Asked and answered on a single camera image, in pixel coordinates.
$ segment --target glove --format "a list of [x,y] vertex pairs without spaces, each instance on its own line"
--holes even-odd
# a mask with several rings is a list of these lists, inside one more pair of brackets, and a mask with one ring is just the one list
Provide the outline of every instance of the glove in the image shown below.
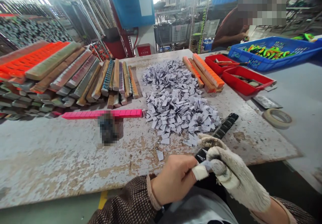
[[252,211],[266,212],[271,205],[271,198],[264,187],[237,154],[233,153],[220,139],[207,134],[198,135],[199,144],[211,145],[207,160],[218,181],[239,203]]

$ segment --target electrical box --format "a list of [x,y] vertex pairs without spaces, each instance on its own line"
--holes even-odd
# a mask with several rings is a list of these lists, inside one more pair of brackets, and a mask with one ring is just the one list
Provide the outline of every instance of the electrical box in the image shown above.
[[113,0],[124,29],[155,23],[153,0]]

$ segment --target red box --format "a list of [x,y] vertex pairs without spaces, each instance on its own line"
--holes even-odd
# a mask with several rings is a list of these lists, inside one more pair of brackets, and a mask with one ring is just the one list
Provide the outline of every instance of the red box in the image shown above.
[[[253,79],[260,83],[262,83],[259,87],[253,87],[250,84],[236,78],[233,75],[238,75],[245,77],[247,79]],[[222,79],[226,82],[231,88],[239,91],[240,93],[244,94],[245,96],[252,95],[254,93],[263,90],[265,87],[270,86],[274,81],[270,78],[267,78],[263,75],[257,74],[254,71],[248,70],[244,67],[237,66],[234,68],[230,68],[224,71],[222,74]]]
[[207,56],[205,59],[206,64],[217,74],[222,75],[222,73],[229,68],[236,67],[235,65],[229,65],[229,66],[219,66],[215,60],[218,61],[231,61],[232,63],[236,63],[235,61],[231,60],[230,58],[222,55],[222,54],[216,54],[216,55],[210,55]]
[[139,56],[151,55],[150,44],[141,44],[137,46]]

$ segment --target roll of tape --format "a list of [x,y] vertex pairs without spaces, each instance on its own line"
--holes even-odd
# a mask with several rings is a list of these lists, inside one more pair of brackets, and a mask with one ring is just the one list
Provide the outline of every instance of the roll of tape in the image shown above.
[[263,113],[263,117],[274,127],[285,129],[293,125],[292,117],[280,109],[270,108]]

